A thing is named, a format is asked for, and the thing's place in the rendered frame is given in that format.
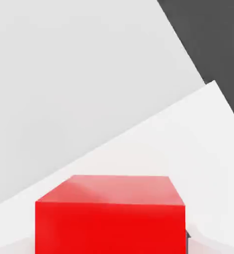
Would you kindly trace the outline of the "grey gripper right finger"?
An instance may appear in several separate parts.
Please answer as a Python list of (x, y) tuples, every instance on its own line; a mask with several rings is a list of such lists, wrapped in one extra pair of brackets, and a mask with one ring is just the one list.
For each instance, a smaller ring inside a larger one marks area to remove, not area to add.
[(186, 254), (216, 254), (216, 250), (195, 240), (186, 230)]

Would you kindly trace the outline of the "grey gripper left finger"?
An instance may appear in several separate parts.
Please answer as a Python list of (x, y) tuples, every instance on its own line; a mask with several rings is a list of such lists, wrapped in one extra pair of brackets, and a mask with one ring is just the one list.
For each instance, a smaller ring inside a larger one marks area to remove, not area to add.
[(11, 245), (8, 254), (35, 254), (35, 240), (27, 237)]

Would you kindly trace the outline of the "small red cube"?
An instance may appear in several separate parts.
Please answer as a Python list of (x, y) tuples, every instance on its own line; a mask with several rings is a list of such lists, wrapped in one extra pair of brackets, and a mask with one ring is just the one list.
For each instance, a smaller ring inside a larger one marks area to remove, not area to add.
[(35, 203), (35, 254), (186, 254), (166, 176), (74, 175)]

